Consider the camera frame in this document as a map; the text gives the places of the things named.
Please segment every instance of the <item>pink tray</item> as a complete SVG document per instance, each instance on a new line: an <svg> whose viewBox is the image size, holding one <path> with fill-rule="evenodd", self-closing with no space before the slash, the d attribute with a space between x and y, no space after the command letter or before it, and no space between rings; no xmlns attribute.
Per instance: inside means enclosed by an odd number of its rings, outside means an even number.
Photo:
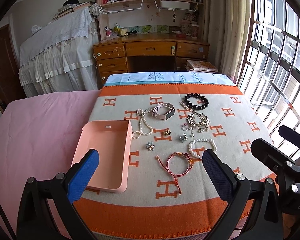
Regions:
<svg viewBox="0 0 300 240"><path fill-rule="evenodd" d="M122 193L127 188L132 127L129 120L92 121L83 128L72 164L89 149L99 153L99 166L87 188Z"/></svg>

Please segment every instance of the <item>white box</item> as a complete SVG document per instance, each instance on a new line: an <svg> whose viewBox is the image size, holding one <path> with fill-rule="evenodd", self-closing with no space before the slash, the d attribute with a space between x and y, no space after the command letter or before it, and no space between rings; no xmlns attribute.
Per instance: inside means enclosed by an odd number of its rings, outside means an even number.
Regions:
<svg viewBox="0 0 300 240"><path fill-rule="evenodd" d="M190 10L189 2L161 0L160 4L161 4L161 8L175 8L175 9Z"/></svg>

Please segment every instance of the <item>metal grille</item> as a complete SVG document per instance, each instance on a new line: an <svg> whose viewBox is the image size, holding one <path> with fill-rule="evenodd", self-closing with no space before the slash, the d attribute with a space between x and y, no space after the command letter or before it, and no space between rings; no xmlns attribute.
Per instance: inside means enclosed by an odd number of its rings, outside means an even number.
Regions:
<svg viewBox="0 0 300 240"><path fill-rule="evenodd" d="M285 0L252 0L249 52L238 84L272 136L296 160L300 148L279 136L285 124L300 133L300 19Z"/></svg>

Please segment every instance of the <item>brown wooden door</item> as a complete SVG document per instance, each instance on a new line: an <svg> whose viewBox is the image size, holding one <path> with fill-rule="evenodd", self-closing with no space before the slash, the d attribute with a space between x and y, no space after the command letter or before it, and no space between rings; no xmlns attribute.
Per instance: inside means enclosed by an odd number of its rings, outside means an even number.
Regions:
<svg viewBox="0 0 300 240"><path fill-rule="evenodd" d="M0 28L0 100L5 104L26 98L20 85L18 65L12 52L9 25Z"/></svg>

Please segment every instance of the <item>watch screen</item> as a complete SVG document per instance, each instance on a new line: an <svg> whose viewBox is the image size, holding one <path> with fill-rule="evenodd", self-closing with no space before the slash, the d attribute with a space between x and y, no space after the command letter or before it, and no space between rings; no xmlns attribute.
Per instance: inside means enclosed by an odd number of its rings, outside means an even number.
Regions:
<svg viewBox="0 0 300 240"><path fill-rule="evenodd" d="M174 108L170 109L168 112L165 113L166 115L166 120L169 119L171 116L174 115Z"/></svg>

